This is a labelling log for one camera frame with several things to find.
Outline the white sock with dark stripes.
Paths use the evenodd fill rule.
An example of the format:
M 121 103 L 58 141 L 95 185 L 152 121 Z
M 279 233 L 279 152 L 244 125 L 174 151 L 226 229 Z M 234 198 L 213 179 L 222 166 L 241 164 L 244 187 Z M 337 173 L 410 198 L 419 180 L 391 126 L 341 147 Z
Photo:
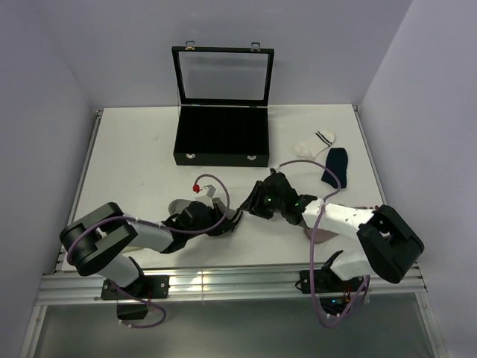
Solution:
M 335 141 L 335 133 L 328 130 L 316 131 L 308 139 L 295 145 L 298 158 L 314 160 L 320 153 L 331 148 Z

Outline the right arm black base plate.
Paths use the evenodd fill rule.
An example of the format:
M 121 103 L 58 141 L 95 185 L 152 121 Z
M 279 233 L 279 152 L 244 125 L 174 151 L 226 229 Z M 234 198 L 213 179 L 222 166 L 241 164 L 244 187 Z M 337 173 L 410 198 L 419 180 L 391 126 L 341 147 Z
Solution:
M 303 294 L 308 295 L 312 291 L 312 279 L 309 270 L 299 272 L 299 279 L 295 287 Z M 365 292 L 368 287 L 368 277 L 359 276 L 350 280 L 342 280 L 330 270 L 314 270 L 314 288 L 317 295 L 334 295 L 351 298 L 354 294 Z

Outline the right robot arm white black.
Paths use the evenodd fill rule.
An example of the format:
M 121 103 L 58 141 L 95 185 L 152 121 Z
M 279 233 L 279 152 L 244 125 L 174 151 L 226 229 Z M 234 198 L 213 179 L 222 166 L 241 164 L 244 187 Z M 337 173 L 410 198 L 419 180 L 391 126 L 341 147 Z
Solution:
M 358 250 L 339 248 L 315 274 L 332 291 L 372 274 L 398 284 L 425 250 L 423 241 L 393 207 L 383 204 L 359 209 L 300 195 L 286 176 L 275 170 L 255 183 L 240 208 L 264 219 L 279 213 L 289 224 L 357 241 Z

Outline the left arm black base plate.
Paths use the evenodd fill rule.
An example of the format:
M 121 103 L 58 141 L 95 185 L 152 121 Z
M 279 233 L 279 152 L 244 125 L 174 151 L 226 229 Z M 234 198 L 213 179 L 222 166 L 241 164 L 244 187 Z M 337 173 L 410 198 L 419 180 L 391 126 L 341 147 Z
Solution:
M 146 275 L 139 277 L 129 286 L 121 287 L 127 293 L 120 293 L 111 280 L 103 282 L 101 299 L 104 301 L 123 300 L 129 296 L 141 299 L 165 299 L 168 297 L 168 275 Z

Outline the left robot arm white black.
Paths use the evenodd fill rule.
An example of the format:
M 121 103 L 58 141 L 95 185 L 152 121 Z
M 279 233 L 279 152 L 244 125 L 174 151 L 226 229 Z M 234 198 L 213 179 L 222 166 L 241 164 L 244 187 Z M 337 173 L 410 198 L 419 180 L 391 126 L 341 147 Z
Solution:
M 144 292 L 144 273 L 134 258 L 121 253 L 127 246 L 172 254 L 196 236 L 232 233 L 243 215 L 219 198 L 212 199 L 210 206 L 177 199 L 168 211 L 170 216 L 155 224 L 126 216 L 115 202 L 102 205 L 60 232 L 68 263 L 79 275 L 99 274 L 127 297 L 136 298 Z

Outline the grey sock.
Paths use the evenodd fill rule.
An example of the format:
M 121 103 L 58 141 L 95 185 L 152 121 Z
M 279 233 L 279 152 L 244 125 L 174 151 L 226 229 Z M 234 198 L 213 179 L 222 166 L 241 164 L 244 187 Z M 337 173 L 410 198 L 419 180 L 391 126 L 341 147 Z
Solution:
M 202 204 L 205 204 L 207 207 L 212 208 L 212 200 L 213 199 L 204 199 L 199 200 Z M 168 205 L 168 213 L 170 216 L 175 214 L 181 214 L 190 204 L 192 201 L 187 199 L 175 199 Z

